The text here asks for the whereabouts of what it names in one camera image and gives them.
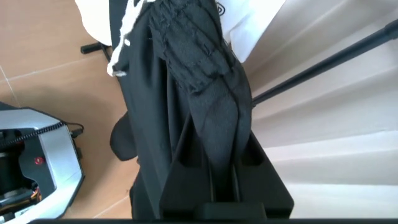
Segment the machine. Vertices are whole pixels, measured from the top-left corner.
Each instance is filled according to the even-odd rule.
[[[83,180],[73,138],[83,126],[0,102],[0,223],[58,218]]]

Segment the black pole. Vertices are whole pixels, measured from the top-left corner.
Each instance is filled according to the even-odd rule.
[[[317,75],[322,74],[329,69],[332,69],[344,62],[351,60],[375,47],[378,47],[390,40],[398,38],[398,19],[390,22],[383,29],[363,38],[357,43],[339,51],[338,53],[324,59],[323,61],[317,63],[316,65],[300,72],[296,76],[272,87],[270,90],[261,93],[253,99],[253,106],[262,103],[269,98],[272,98],[279,93],[283,93],[300,83],[303,83]]]

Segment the red button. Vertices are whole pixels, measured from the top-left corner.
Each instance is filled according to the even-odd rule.
[[[43,157],[36,157],[35,158],[35,164],[36,165],[42,165],[44,163]]]

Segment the spiral logo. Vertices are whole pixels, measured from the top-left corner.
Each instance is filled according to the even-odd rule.
[[[222,4],[217,3],[217,9],[218,9],[218,14],[220,16],[222,16],[225,13],[225,7]]]

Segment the black garment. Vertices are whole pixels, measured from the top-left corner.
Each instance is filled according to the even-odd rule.
[[[120,10],[122,4],[125,8],[126,1],[109,1],[114,47],[124,10],[113,9]],[[123,48],[115,67],[127,72],[119,81],[134,139],[130,149],[137,151],[141,165],[134,185],[143,191],[140,197],[147,195],[159,218],[160,196],[185,118],[192,116],[222,185],[236,157],[232,155],[239,154],[249,138],[251,92],[241,64],[222,38],[213,0],[147,3],[128,39],[131,45]],[[123,151],[132,154],[128,147],[113,150],[121,159]]]

